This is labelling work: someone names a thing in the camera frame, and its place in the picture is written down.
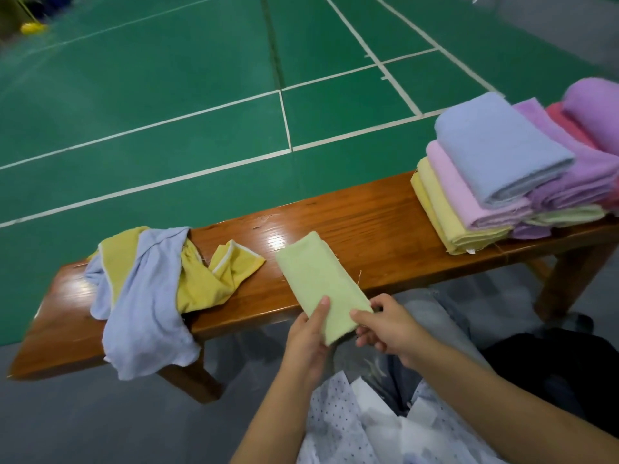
wooden bench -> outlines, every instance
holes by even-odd
[[[491,268],[531,262],[547,280],[535,304],[544,319],[563,316],[619,242],[619,220],[559,229],[538,241],[503,241],[476,254],[450,256],[410,185],[408,172],[272,210],[259,211],[190,233],[208,260],[230,239],[267,262],[223,306],[193,313],[186,321],[197,342],[296,316],[300,309],[275,252],[317,231],[367,296],[396,293]],[[544,273],[538,259],[556,255]],[[61,267],[33,319],[9,372],[14,380],[38,380],[106,364],[104,321],[90,317],[95,291],[84,280],[85,261]],[[202,358],[188,367],[168,366],[159,375],[199,402],[223,390]]]

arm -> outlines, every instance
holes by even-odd
[[[416,369],[505,460],[513,464],[612,463],[619,440],[507,382],[434,339],[391,296],[372,300],[382,312],[353,310],[366,326],[357,345],[373,344]]]
[[[231,464],[293,464],[297,460],[311,394],[322,377],[327,358],[322,326],[329,307],[329,298],[325,296],[311,318],[302,313],[290,327],[282,366]]]

hand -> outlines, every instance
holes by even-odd
[[[309,392],[318,386],[329,353],[324,344],[322,326],[330,307],[329,296],[323,296],[311,317],[308,318],[305,312],[299,314],[288,332],[280,371],[299,379]]]
[[[405,367],[414,369],[419,349],[434,338],[393,297],[383,293],[369,301],[372,309],[382,311],[351,310],[350,318],[360,324],[355,344],[373,345],[382,353],[398,355]]]

bench top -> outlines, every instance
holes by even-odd
[[[577,247],[619,241],[619,220],[557,229],[538,241],[501,241],[450,256],[410,185],[412,172],[259,211],[199,229],[190,238],[206,260],[234,239],[266,259],[223,306],[191,313],[197,340],[290,318],[297,301],[275,262],[278,249],[317,231],[368,296],[427,286]],[[86,261],[64,265],[43,299],[9,377],[42,379],[106,364],[105,321],[90,317],[95,289],[84,280]]]

blue towel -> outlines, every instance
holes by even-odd
[[[181,250],[188,230],[147,229],[140,234],[134,265],[113,309],[100,255],[86,268],[86,280],[97,285],[90,313],[107,319],[105,360],[116,368],[119,379],[153,374],[169,364],[187,366],[200,353],[176,310]]]
[[[559,177],[574,155],[495,92],[446,110],[437,139],[485,208],[504,207]]]

